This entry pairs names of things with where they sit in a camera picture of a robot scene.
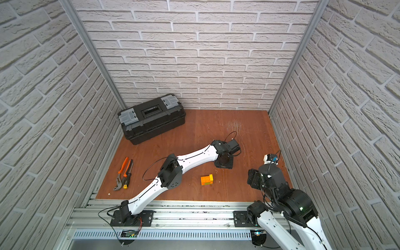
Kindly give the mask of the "orange long lego brick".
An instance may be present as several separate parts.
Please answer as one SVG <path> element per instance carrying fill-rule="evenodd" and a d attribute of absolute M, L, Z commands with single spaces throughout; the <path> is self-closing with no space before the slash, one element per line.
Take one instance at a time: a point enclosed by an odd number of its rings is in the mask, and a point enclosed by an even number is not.
<path fill-rule="evenodd" d="M 209 176 L 201 177 L 201 185 L 210 185 L 209 184 Z"/>

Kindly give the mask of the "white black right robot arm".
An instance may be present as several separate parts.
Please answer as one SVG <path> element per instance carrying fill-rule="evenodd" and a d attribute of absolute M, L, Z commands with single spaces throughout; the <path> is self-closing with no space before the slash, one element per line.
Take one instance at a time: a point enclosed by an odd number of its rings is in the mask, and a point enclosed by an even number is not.
<path fill-rule="evenodd" d="M 311 198 L 291 188 L 272 161 L 248 171 L 247 183 L 260 190 L 270 205 L 256 201 L 247 207 L 248 220 L 263 228 L 283 250 L 331 250 Z"/>

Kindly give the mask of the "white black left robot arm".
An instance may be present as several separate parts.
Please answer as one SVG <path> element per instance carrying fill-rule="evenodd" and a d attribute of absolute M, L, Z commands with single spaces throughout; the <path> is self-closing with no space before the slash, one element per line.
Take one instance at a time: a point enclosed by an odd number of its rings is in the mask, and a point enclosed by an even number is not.
<path fill-rule="evenodd" d="M 122 223 L 140 214 L 163 192 L 178 187 L 182 182 L 182 176 L 189 170 L 207 162 L 213 162 L 217 168 L 232 169 L 233 159 L 240 154 L 241 148 L 235 139 L 228 142 L 214 140 L 203 149 L 186 155 L 170 154 L 165 158 L 157 177 L 153 178 L 142 192 L 132 199 L 121 202 L 119 213 Z"/>

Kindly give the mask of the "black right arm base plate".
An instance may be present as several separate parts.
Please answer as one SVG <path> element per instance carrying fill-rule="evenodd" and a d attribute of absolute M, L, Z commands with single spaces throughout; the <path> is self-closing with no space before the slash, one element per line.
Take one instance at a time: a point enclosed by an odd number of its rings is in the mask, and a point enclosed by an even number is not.
<path fill-rule="evenodd" d="M 252 223 L 247 215 L 247 211 L 233 211 L 233 222 L 236 228 L 258 227 L 259 225 Z"/>

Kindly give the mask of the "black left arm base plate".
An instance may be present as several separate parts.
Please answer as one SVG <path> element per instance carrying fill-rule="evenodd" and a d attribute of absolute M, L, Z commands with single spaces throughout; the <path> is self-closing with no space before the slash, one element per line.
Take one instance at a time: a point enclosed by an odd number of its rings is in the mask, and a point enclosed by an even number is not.
<path fill-rule="evenodd" d="M 150 227 L 153 221 L 154 211 L 144 210 L 138 215 L 128 216 L 125 221 L 122 220 L 121 212 L 114 211 L 111 217 L 111 226 L 113 227 Z"/>

